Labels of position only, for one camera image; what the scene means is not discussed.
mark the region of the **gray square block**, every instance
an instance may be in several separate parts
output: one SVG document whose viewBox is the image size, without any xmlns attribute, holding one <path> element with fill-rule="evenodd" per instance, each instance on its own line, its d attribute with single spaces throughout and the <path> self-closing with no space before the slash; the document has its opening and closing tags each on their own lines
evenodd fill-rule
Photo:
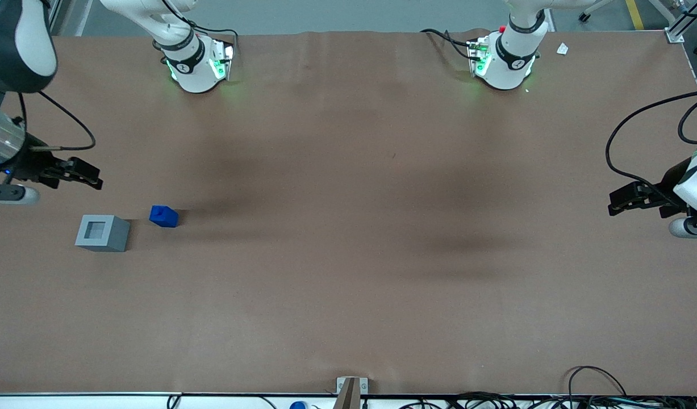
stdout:
<svg viewBox="0 0 697 409">
<path fill-rule="evenodd" d="M 114 215 L 84 215 L 76 246 L 90 251 L 126 251 L 131 224 Z"/>
</svg>

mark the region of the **yellow floor line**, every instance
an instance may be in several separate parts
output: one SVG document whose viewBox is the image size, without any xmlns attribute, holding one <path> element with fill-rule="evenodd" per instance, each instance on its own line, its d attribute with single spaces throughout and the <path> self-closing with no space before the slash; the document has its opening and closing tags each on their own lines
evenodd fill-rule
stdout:
<svg viewBox="0 0 697 409">
<path fill-rule="evenodd" d="M 626 0 L 626 7 L 628 7 L 628 12 L 631 14 L 631 21 L 633 21 L 633 28 L 636 30 L 644 30 L 644 22 L 641 21 L 641 15 L 638 13 L 638 7 L 636 7 L 636 0 Z"/>
</svg>

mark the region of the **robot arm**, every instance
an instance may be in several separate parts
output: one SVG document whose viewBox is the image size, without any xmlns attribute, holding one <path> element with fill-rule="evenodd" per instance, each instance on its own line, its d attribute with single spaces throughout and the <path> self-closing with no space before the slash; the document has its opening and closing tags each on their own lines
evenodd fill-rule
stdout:
<svg viewBox="0 0 697 409">
<path fill-rule="evenodd" d="M 57 58 L 47 29 L 48 7 L 46 0 L 0 0 L 0 91 L 35 93 L 55 76 Z M 53 189 L 60 181 L 101 189 L 97 168 L 79 158 L 64 161 L 44 151 L 46 143 L 22 125 L 21 119 L 10 119 L 0 111 L 0 203 L 25 205 L 39 199 L 36 189 L 10 184 L 13 179 Z"/>
<path fill-rule="evenodd" d="M 101 0 L 101 3 L 139 25 L 156 40 L 166 56 L 172 78 L 184 91 L 205 93 L 228 78 L 232 45 L 226 46 L 206 34 L 196 34 L 190 24 L 172 12 L 192 10 L 197 0 Z"/>
<path fill-rule="evenodd" d="M 470 70 L 498 90 L 512 90 L 530 75 L 535 53 L 545 34 L 546 8 L 574 9 L 595 0 L 504 0 L 510 7 L 510 23 L 470 44 Z"/>
<path fill-rule="evenodd" d="M 49 7 L 47 0 L 0 0 L 0 91 L 35 93 L 55 76 Z"/>
</svg>

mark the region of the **brown paper surface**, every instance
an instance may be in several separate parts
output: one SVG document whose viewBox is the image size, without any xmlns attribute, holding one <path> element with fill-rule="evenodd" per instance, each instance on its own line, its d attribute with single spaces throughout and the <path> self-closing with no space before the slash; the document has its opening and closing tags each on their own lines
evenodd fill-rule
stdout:
<svg viewBox="0 0 697 409">
<path fill-rule="evenodd" d="M 151 39 L 55 38 L 47 93 L 96 134 L 79 156 L 105 184 L 0 206 L 0 391 L 322 391 L 350 374 L 374 393 L 560 393 L 599 365 L 632 394 L 697 394 L 697 241 L 655 210 L 609 217 L 629 180 L 603 158 L 626 114 L 697 89 L 681 45 L 549 34 L 525 83 L 496 91 L 424 34 L 240 40 L 232 81 L 188 95 Z M 86 142 L 27 103 L 32 134 Z M 689 156 L 675 129 L 692 103 L 629 122 L 618 166 L 658 181 Z M 76 248 L 83 214 L 132 221 L 127 253 Z M 614 392 L 592 374 L 574 389 Z"/>
</svg>

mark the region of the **blue cube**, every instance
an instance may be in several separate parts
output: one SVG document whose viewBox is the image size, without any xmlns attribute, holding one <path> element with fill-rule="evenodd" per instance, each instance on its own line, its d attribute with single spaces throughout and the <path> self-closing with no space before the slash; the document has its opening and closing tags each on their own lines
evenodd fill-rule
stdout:
<svg viewBox="0 0 697 409">
<path fill-rule="evenodd" d="M 161 227 L 177 227 L 179 224 L 179 213 L 169 206 L 152 206 L 149 220 Z"/>
</svg>

